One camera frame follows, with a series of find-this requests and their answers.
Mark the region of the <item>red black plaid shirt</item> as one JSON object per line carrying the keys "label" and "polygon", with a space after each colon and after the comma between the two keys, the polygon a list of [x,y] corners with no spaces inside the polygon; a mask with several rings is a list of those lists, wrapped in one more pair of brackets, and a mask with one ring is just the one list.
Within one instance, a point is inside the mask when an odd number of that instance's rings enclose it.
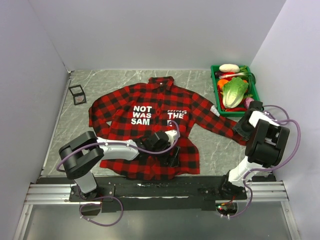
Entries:
{"label": "red black plaid shirt", "polygon": [[171,129],[169,121],[177,123],[180,138],[179,165],[171,167],[158,156],[143,159],[102,160],[100,167],[129,179],[170,180],[177,175],[200,173],[200,155],[190,141],[194,125],[232,139],[240,145],[246,141],[233,130],[236,122],[215,115],[213,104],[198,93],[176,86],[171,76],[152,77],[147,83],[128,85],[95,100],[89,108],[89,126],[98,137],[109,140],[129,140]]}

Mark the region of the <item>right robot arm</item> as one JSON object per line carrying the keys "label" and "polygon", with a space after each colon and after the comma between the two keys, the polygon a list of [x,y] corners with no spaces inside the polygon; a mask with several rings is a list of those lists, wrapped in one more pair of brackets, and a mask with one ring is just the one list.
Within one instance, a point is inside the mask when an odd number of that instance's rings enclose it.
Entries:
{"label": "right robot arm", "polygon": [[242,194],[258,172],[276,167],[282,160],[290,130],[264,112],[263,103],[252,101],[244,116],[232,128],[245,141],[245,157],[222,177],[218,193],[223,199]]}

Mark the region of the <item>round pink brooch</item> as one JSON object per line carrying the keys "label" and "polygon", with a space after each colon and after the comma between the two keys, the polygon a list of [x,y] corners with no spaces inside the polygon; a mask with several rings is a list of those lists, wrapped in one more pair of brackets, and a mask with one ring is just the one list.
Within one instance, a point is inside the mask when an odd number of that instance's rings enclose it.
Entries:
{"label": "round pink brooch", "polygon": [[82,96],[78,96],[78,97],[75,98],[75,102],[76,103],[81,103],[83,101],[84,101],[84,98]]}

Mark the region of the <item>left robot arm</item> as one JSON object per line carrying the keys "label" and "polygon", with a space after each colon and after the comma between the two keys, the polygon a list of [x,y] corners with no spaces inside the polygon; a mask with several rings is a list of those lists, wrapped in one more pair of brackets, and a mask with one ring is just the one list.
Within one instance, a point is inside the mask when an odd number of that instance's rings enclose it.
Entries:
{"label": "left robot arm", "polygon": [[175,163],[171,153],[179,151],[179,138],[178,130],[158,131],[129,140],[104,139],[97,137],[93,131],[87,131],[59,149],[61,162],[56,170],[73,180],[87,201],[93,201],[99,195],[99,188],[91,170],[99,161],[125,160],[140,164],[148,157],[159,157]]}

